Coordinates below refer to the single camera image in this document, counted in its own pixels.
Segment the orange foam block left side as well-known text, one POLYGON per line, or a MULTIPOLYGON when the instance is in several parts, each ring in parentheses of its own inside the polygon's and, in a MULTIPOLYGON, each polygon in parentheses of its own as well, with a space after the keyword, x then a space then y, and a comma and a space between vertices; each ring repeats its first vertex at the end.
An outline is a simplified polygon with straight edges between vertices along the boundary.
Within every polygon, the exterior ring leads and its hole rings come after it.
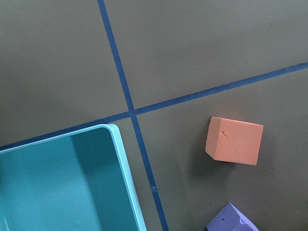
POLYGON ((263 133, 263 125, 211 117, 205 152, 217 161, 255 166, 263 133))

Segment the teal plastic bin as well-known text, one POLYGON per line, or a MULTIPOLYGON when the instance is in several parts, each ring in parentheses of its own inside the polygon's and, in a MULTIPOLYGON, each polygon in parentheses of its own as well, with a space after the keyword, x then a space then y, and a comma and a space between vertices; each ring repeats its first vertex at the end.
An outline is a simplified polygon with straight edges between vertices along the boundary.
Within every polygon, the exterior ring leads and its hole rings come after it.
POLYGON ((117 125, 2 150, 3 231, 144 231, 117 125))

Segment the purple foam block left side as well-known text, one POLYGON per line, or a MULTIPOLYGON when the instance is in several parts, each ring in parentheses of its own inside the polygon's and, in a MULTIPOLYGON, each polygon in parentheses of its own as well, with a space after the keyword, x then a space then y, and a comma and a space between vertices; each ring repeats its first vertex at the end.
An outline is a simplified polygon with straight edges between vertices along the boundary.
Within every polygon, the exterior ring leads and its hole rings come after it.
POLYGON ((259 231, 255 224, 231 203, 227 203, 206 228, 208 231, 259 231))

